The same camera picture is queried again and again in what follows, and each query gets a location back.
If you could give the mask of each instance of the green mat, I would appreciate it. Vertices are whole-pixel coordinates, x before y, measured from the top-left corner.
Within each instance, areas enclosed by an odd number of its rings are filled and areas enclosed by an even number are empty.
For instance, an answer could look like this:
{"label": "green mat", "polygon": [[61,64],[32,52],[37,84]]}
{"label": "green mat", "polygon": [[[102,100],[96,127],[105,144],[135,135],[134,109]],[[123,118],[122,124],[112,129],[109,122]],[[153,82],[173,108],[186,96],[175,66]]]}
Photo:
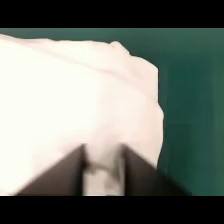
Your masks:
{"label": "green mat", "polygon": [[0,28],[21,38],[120,41],[160,71],[159,168],[194,195],[224,195],[224,29]]}

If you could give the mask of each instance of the teal background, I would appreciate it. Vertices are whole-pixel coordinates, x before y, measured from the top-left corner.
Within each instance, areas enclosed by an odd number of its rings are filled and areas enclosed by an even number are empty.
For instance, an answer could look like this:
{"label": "teal background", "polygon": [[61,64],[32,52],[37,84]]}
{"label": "teal background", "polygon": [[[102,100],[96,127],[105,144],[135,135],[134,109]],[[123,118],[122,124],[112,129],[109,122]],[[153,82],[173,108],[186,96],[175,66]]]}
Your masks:
{"label": "teal background", "polygon": [[224,195],[224,29],[0,28],[21,38],[120,41],[159,68],[159,168],[193,195]]}

